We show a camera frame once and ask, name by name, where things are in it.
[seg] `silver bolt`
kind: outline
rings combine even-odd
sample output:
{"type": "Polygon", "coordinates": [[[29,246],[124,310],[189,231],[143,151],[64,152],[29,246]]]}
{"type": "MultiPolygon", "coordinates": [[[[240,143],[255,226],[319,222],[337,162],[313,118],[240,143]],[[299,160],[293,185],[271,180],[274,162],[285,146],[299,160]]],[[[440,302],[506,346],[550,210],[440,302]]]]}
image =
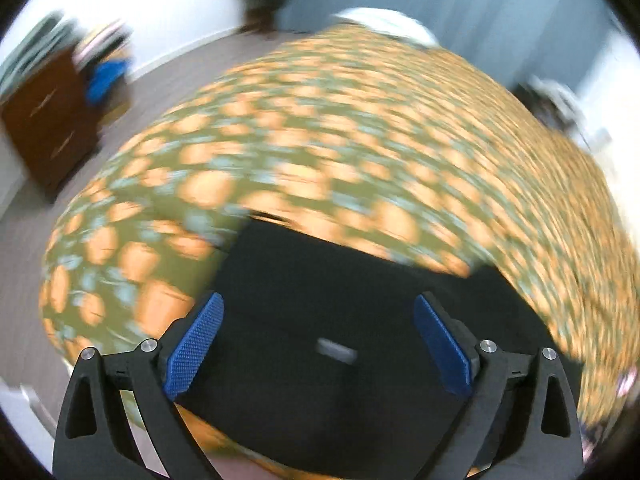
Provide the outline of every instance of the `silver bolt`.
{"type": "Polygon", "coordinates": [[[556,357],[558,357],[558,354],[553,348],[543,348],[542,355],[550,361],[553,361],[556,357]]]}
{"type": "Polygon", "coordinates": [[[95,348],[92,346],[88,346],[84,350],[80,352],[80,357],[85,361],[88,361],[95,355],[95,348]]]}
{"type": "Polygon", "coordinates": [[[498,349],[498,345],[489,339],[480,342],[480,348],[488,354],[494,353],[498,349]]]}
{"type": "Polygon", "coordinates": [[[158,341],[155,339],[145,339],[140,343],[140,349],[143,352],[153,352],[156,348],[158,348],[158,341]]]}

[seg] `floral bedspread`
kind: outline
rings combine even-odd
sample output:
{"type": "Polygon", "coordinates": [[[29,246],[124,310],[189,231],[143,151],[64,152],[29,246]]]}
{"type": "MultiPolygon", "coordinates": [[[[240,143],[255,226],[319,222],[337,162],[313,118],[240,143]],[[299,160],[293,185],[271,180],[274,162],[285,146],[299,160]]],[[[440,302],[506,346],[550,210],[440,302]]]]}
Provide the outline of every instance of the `floral bedspread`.
{"type": "Polygon", "coordinates": [[[617,409],[640,356],[640,267],[599,169],[462,58],[356,25],[227,72],[122,146],[51,236],[52,344],[74,363],[161,335],[247,210],[434,270],[495,264],[584,362],[582,421],[617,409]]]}

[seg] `wooden dresser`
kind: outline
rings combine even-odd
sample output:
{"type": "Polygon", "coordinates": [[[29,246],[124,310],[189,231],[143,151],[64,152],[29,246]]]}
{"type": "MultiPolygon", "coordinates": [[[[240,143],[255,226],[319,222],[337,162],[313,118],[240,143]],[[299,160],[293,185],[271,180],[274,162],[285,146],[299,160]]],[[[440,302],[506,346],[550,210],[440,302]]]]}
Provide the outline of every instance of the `wooden dresser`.
{"type": "Polygon", "coordinates": [[[98,112],[84,97],[71,56],[70,48],[54,54],[0,103],[5,131],[50,198],[98,146],[98,112]]]}

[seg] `black cloth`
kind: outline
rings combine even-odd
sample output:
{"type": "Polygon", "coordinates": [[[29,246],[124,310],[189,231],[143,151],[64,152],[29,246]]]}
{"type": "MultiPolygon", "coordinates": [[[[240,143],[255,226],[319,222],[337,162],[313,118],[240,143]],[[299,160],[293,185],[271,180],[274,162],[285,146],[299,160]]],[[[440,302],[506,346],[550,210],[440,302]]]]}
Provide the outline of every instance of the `black cloth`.
{"type": "MultiPolygon", "coordinates": [[[[225,317],[178,403],[242,446],[318,474],[412,478],[460,412],[465,399],[443,389],[414,326],[423,291],[505,351],[556,348],[494,268],[457,278],[268,222],[239,234],[213,288],[225,317]],[[320,338],[355,361],[321,354],[320,338]]],[[[580,365],[561,358],[577,400],[580,365]]]]}

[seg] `clothing tag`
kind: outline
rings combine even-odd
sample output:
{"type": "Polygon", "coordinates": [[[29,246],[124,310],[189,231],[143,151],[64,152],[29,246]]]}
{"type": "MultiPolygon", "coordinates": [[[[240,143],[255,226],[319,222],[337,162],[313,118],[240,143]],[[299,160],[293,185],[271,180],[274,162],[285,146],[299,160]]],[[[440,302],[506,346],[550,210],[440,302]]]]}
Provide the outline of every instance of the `clothing tag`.
{"type": "Polygon", "coordinates": [[[358,352],[353,348],[348,348],[333,341],[329,341],[324,337],[318,338],[316,350],[319,354],[326,355],[331,359],[335,359],[336,361],[340,361],[348,365],[354,364],[358,357],[358,352]]]}

